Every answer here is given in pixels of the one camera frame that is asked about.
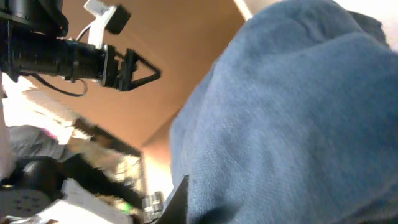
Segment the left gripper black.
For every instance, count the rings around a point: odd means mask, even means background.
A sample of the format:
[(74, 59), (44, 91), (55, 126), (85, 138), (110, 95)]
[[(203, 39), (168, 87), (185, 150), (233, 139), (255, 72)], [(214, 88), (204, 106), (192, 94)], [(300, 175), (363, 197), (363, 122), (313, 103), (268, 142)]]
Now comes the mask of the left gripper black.
[[(76, 47), (73, 59), (75, 71), (73, 79), (86, 78), (99, 81), (103, 87), (119, 91), (130, 91), (161, 78), (162, 72), (143, 56), (127, 49), (125, 54), (112, 45), (103, 42), (104, 34), (119, 35), (124, 29), (131, 13), (122, 5), (107, 6), (102, 1), (88, 0), (84, 9), (95, 16), (76, 39), (67, 42)], [(136, 63), (140, 62), (154, 73), (132, 81)]]

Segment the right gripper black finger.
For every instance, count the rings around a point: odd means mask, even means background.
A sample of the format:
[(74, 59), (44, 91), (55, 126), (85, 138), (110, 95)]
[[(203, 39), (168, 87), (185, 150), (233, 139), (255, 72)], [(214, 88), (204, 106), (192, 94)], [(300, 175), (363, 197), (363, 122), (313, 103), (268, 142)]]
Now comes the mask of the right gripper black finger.
[(168, 205), (156, 224), (187, 223), (188, 181), (189, 176), (186, 175), (174, 192), (173, 197), (169, 200)]

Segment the blue grey garment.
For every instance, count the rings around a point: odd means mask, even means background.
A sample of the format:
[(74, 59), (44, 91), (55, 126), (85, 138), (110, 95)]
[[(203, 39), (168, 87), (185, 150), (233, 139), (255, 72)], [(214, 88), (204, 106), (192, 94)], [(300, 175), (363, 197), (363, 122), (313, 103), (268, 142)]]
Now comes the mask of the blue grey garment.
[(271, 4), (195, 88), (170, 151), (187, 223), (396, 223), (397, 52), (337, 2)]

